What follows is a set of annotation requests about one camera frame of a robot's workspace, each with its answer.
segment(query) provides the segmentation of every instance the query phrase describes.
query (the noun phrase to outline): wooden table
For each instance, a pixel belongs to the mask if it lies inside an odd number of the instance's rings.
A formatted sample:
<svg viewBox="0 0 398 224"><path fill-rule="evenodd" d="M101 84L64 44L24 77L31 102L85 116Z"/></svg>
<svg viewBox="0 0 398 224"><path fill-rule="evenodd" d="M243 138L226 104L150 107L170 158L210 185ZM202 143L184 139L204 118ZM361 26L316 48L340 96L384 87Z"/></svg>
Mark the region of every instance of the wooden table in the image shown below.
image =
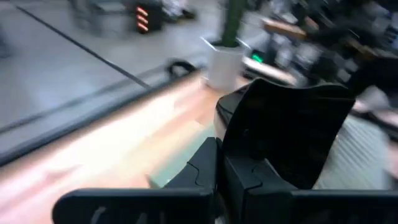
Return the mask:
<svg viewBox="0 0 398 224"><path fill-rule="evenodd" d="M314 22L306 18L306 21L310 24L311 26L315 26L316 24L313 24ZM308 34L302 30L300 27L291 25L285 22L279 22L275 21L272 19L264 18L262 20L262 26L263 29L271 32L271 33L276 33L280 35L284 35L287 37L290 37L292 39L297 39L297 40L307 40L311 42L311 40L308 39ZM352 38L348 37L341 37L341 38L346 38L346 45L350 46L357 51L357 55L354 57L356 60L371 60L375 57L379 56L379 53L375 51L373 48L368 47L366 45L360 44L357 40L354 40Z"/></svg>
<svg viewBox="0 0 398 224"><path fill-rule="evenodd" d="M146 175L213 122L223 94L198 74L3 167L0 223L52 223L54 203L74 189L149 187Z"/></svg>

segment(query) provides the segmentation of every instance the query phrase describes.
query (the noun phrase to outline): white planter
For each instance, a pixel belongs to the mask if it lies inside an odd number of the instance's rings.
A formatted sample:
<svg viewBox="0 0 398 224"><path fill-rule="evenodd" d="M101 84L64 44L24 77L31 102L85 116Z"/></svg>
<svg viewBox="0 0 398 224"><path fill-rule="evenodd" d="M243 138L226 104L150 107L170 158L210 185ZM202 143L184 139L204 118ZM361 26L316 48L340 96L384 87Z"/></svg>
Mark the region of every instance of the white planter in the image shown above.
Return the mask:
<svg viewBox="0 0 398 224"><path fill-rule="evenodd" d="M202 40L208 47L208 72L204 74L206 84L216 90L234 90L243 69L243 56L249 46L239 39L240 46L235 48L214 46L203 37Z"/></svg>

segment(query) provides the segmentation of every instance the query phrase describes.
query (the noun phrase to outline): black equipment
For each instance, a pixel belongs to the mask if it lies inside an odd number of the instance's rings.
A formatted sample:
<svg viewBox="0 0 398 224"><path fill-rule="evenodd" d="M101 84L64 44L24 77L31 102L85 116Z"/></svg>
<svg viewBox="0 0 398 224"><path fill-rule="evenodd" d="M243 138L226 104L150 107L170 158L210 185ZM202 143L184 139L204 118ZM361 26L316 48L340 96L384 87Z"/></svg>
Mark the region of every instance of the black equipment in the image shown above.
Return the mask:
<svg viewBox="0 0 398 224"><path fill-rule="evenodd" d="M104 30L126 34L131 30L131 18L126 6L115 0L68 0L69 13L73 23L89 30L94 35L102 36Z"/></svg>
<svg viewBox="0 0 398 224"><path fill-rule="evenodd" d="M229 0L220 0L219 5L221 7L228 7ZM247 0L246 1L246 9L249 11L260 11L262 4L265 0Z"/></svg>
<svg viewBox="0 0 398 224"><path fill-rule="evenodd" d="M223 140L206 139L164 188L76 190L55 204L54 224L398 222L396 192L310 190L354 103L346 88L257 79L220 101Z"/></svg>
<svg viewBox="0 0 398 224"><path fill-rule="evenodd" d="M372 24L381 15L369 15L368 13L380 14L382 12L368 12L365 8L361 8L362 5L368 2L368 0L297 1L288 10L295 18L295 22L289 21L289 19L284 17L284 14L271 15L273 20L286 24L293 23L306 33L304 39L298 39L294 35L288 36L291 48L297 50L297 47L302 42L321 46L322 54L319 59L313 61L310 67L300 67L300 63L297 63L300 55L296 55L296 52L293 52L295 56L291 57L289 67L293 67L295 72L298 70L299 74L309 79L319 77L321 74L322 77L320 78L323 80L329 82L335 77L340 82L341 79L337 77L337 74L340 70L345 69L345 67L341 67L345 63L342 60L338 61L340 64L334 62L335 55L338 55L343 60L353 59L357 65L361 65L361 63L376 56L372 52L375 47L392 53L398 52L398 50L393 49L398 32L391 26L387 27L384 35L373 30L375 28ZM391 2L390 4L386 4L385 1L377 2L392 12L398 7L397 4ZM280 55L280 50L283 49L282 44L274 40L277 35L271 31L270 40L255 51L258 52L256 55L262 55L263 60L261 63L285 70L285 67L280 67L276 62L278 55ZM268 78L266 74L261 74L258 71L253 72L251 67L246 68L243 75L247 78L257 76Z"/></svg>
<svg viewBox="0 0 398 224"><path fill-rule="evenodd" d="M136 29L141 34L161 30L163 26L162 2L157 0L138 1L134 12L136 14Z"/></svg>
<svg viewBox="0 0 398 224"><path fill-rule="evenodd" d="M197 19L197 11L192 7L164 5L163 6L164 20L168 23L175 24L182 20Z"/></svg>

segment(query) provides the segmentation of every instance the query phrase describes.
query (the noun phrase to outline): gray fabric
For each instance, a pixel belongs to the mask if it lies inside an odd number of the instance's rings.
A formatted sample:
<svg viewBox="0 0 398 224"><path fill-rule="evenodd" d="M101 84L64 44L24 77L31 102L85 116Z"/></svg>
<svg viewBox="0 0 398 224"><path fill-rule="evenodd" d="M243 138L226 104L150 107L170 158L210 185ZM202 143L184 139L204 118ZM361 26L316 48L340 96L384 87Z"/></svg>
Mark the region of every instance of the gray fabric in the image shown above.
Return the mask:
<svg viewBox="0 0 398 224"><path fill-rule="evenodd" d="M0 26L0 159L146 90L15 8Z"/></svg>
<svg viewBox="0 0 398 224"><path fill-rule="evenodd" d="M371 111L391 108L386 94L375 86L368 88L357 100L365 104L368 110Z"/></svg>
<svg viewBox="0 0 398 224"><path fill-rule="evenodd" d="M389 189L388 142L377 126L347 117L314 189Z"/></svg>

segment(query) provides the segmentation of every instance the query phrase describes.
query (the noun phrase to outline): green light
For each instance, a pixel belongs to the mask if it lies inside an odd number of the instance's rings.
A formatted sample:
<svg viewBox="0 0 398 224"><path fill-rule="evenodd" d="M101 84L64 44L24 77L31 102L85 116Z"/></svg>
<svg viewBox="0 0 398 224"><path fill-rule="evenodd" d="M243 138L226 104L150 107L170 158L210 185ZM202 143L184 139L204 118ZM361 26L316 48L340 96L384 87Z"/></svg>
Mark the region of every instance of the green light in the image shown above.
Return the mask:
<svg viewBox="0 0 398 224"><path fill-rule="evenodd" d="M260 58L260 56L258 56L257 54L253 54L253 55L251 56L251 58L252 58L253 60L255 60L256 62L259 62L259 63L262 63L262 61L264 61L264 59Z"/></svg>

